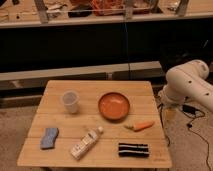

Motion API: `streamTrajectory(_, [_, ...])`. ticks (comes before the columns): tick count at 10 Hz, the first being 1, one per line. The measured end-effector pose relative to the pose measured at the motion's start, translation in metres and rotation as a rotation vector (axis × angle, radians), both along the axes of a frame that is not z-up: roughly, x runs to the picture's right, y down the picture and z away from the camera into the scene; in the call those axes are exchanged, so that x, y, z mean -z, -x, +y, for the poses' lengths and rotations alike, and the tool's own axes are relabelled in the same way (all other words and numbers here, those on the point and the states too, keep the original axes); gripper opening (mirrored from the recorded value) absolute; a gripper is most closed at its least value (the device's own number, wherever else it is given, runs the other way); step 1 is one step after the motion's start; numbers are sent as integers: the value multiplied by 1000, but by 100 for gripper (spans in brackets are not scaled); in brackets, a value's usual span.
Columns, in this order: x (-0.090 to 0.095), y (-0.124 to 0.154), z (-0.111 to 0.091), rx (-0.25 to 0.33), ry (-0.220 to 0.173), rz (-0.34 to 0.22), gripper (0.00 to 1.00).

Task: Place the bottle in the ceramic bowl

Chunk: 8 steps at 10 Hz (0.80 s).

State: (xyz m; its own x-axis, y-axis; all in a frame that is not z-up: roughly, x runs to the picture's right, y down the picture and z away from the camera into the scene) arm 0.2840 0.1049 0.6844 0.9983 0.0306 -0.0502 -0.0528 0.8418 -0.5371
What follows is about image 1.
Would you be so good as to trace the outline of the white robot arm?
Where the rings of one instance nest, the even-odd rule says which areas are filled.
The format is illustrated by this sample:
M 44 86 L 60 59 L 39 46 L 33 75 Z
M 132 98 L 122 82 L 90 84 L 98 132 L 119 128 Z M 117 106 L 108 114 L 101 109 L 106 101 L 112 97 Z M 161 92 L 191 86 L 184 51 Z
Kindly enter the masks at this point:
M 182 105 L 189 97 L 213 112 L 213 85 L 206 81 L 209 67 L 202 60 L 192 60 L 170 68 L 167 84 L 160 91 L 161 102 L 170 107 Z

